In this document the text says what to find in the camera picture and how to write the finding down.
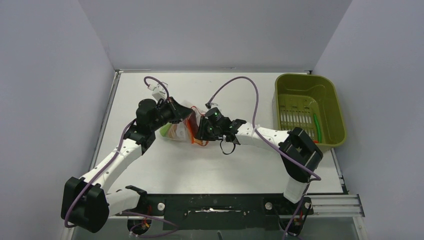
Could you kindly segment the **clear zip top bag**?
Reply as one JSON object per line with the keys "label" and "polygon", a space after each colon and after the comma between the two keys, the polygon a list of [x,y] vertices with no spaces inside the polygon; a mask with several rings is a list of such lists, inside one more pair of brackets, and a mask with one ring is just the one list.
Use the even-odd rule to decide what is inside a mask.
{"label": "clear zip top bag", "polygon": [[[195,106],[194,104],[192,104],[191,102],[184,100],[181,105],[191,108],[191,106]],[[206,113],[206,111],[204,111],[203,109],[199,108],[199,110],[201,110],[203,112],[203,115]],[[187,143],[191,143],[191,135],[188,129],[188,119],[184,120],[183,122],[180,123],[175,123],[172,124],[172,127],[169,129],[168,133],[167,133],[167,138],[169,140],[175,140],[175,141],[180,141],[180,142],[187,142]]]}

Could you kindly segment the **green toy starfruit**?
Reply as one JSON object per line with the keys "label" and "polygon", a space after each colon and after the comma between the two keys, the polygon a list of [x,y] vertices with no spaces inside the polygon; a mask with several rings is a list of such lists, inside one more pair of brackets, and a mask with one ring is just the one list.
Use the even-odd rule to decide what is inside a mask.
{"label": "green toy starfruit", "polygon": [[166,125],[162,126],[159,129],[159,133],[162,137],[167,137],[168,136],[168,131],[170,130],[170,128],[172,127],[171,123],[167,123]]}

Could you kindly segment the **olive green plastic tub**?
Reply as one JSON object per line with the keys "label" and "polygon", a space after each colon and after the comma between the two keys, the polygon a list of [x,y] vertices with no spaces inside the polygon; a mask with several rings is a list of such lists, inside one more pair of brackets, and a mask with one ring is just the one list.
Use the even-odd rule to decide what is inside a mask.
{"label": "olive green plastic tub", "polygon": [[317,140],[313,114],[317,115],[322,131],[322,142],[316,143],[322,152],[345,143],[347,130],[336,87],[329,79],[299,73],[277,77],[272,99],[274,128],[283,131],[302,128],[312,140]]}

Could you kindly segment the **green toy chili pepper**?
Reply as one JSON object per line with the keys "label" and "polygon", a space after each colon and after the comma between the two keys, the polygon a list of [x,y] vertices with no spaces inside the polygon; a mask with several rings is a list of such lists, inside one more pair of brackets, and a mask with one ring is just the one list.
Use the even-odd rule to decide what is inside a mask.
{"label": "green toy chili pepper", "polygon": [[319,120],[318,120],[318,116],[314,113],[313,114],[313,120],[314,120],[314,124],[315,124],[315,127],[316,127],[316,136],[317,136],[317,142],[318,143],[321,143],[322,142],[322,130],[321,130],[321,126],[320,126],[320,123],[319,123]]}

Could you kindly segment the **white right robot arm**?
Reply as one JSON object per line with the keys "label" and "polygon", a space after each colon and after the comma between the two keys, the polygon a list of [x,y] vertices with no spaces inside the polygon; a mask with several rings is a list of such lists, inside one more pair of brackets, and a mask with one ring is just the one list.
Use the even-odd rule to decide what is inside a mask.
{"label": "white right robot arm", "polygon": [[301,198],[310,182],[321,179],[315,170],[322,161],[323,152],[300,127],[292,130],[264,128],[243,119],[231,120],[214,107],[200,117],[195,137],[202,141],[225,141],[277,152],[289,175],[281,199],[281,207],[286,213],[295,213],[301,207]]}

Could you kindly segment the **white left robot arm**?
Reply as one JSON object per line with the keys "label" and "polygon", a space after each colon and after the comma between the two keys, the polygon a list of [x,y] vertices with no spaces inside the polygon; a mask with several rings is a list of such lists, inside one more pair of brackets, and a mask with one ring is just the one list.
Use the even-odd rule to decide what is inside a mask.
{"label": "white left robot arm", "polygon": [[157,130],[168,123],[178,124],[193,112],[173,97],[159,101],[150,98],[141,100],[136,118],[124,127],[115,149],[83,176],[66,181],[60,213],[64,226],[69,229],[81,227],[96,233],[109,217],[134,209],[147,194],[145,191],[128,186],[108,194],[109,189],[149,149],[156,139]]}

